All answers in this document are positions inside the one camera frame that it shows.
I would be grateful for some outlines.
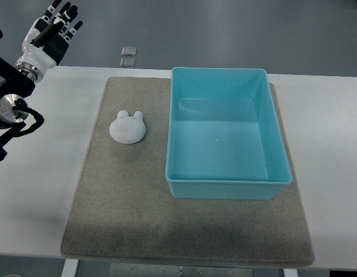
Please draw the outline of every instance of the white rabbit toy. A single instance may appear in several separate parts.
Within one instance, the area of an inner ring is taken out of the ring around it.
[[[128,115],[127,111],[120,111],[116,120],[109,127],[111,137],[124,144],[139,142],[146,132],[143,118],[144,115],[140,111],[136,111],[132,117]]]

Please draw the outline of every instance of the blue plastic bin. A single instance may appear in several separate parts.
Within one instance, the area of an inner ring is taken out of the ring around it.
[[[198,199],[266,200],[291,183],[265,70],[172,70],[166,179]]]

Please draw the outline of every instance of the rabbit ear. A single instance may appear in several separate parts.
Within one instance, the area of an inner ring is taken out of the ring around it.
[[[122,110],[122,111],[119,111],[117,118],[128,117],[128,116],[129,116],[128,111]]]
[[[142,112],[140,112],[140,111],[136,111],[136,112],[134,113],[133,117],[134,117],[135,119],[139,119],[139,120],[143,120],[143,119],[144,119],[144,115],[143,115]]]

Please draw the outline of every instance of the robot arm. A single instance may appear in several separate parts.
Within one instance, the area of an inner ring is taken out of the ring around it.
[[[34,83],[40,82],[48,69],[59,65],[70,39],[82,26],[79,21],[69,29],[78,14],[77,7],[71,6],[70,2],[52,17],[59,3],[59,0],[54,1],[45,15],[33,23],[22,44],[23,56],[16,63],[16,69]]]
[[[0,129],[9,129],[0,137],[0,161],[7,155],[3,149],[7,142],[13,137],[32,133],[43,124],[44,118],[29,108],[24,98],[32,94],[35,83],[43,79],[46,71],[60,63],[71,38],[82,26],[82,21],[70,26],[78,15],[77,7],[71,6],[70,2],[54,15],[60,2],[55,0],[45,14],[33,23],[22,44],[23,55],[15,67],[0,58],[0,76],[5,79],[0,83]],[[36,122],[22,130],[28,114]]]

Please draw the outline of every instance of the black cable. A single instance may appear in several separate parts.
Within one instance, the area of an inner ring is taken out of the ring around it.
[[[40,128],[41,125],[44,124],[44,122],[45,122],[44,117],[40,113],[35,111],[34,109],[27,107],[27,105],[25,104],[23,99],[19,98],[18,100],[15,101],[15,104],[16,105],[13,107],[13,110],[18,110],[18,111],[23,111],[25,113],[29,113],[30,115],[33,116],[33,118],[36,120],[36,122],[34,124],[32,124],[27,130],[14,133],[13,137],[22,137],[22,136],[25,136],[26,134],[31,134],[35,130]]]

